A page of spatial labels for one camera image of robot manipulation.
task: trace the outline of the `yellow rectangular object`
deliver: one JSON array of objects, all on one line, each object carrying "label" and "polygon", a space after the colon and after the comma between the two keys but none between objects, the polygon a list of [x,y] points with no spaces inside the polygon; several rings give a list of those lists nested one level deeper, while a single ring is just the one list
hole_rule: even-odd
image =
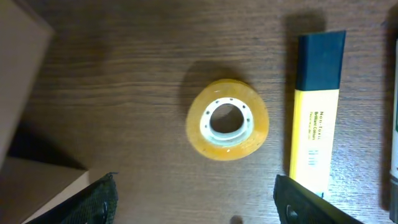
[{"label": "yellow rectangular object", "polygon": [[328,187],[338,94],[295,91],[290,177],[319,196]]}]

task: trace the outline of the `marker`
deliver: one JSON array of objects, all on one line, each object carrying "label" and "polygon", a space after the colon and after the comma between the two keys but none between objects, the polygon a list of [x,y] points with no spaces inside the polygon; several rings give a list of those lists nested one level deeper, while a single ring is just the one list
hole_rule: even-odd
[{"label": "marker", "polygon": [[396,57],[396,85],[394,90],[394,118],[392,120],[392,156],[391,156],[391,201],[390,219],[398,221],[398,121],[397,121],[397,100],[398,100],[398,57]]},{"label": "marker", "polygon": [[328,188],[345,37],[339,31],[298,39],[289,174],[320,197]]}]

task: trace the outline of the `dark blue marker cap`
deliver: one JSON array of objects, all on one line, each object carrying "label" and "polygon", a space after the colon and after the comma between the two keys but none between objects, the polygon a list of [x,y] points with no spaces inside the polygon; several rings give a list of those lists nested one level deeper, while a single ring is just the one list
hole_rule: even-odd
[{"label": "dark blue marker cap", "polygon": [[338,90],[345,31],[302,35],[298,38],[296,90]]}]

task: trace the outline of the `roll of adhesive tape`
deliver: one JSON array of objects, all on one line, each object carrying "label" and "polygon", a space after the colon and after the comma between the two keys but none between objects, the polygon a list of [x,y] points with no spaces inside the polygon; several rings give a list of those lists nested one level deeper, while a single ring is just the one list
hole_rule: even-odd
[{"label": "roll of adhesive tape", "polygon": [[[242,113],[238,130],[220,133],[210,118],[221,105],[234,105]],[[207,86],[193,101],[187,116],[187,135],[193,147],[207,158],[231,161],[250,155],[266,140],[269,117],[266,104],[247,84],[222,79]]]}]

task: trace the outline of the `wooden surface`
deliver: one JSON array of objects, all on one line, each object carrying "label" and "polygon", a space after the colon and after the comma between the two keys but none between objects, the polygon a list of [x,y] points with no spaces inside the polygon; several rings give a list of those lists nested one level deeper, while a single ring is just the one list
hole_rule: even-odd
[{"label": "wooden surface", "polygon": [[[116,223],[278,223],[296,35],[323,29],[348,31],[326,198],[390,222],[396,1],[28,2],[58,36],[23,119],[91,170],[120,172]],[[271,119],[264,145],[234,162],[202,157],[185,136],[190,103],[218,78],[252,85]]]}]

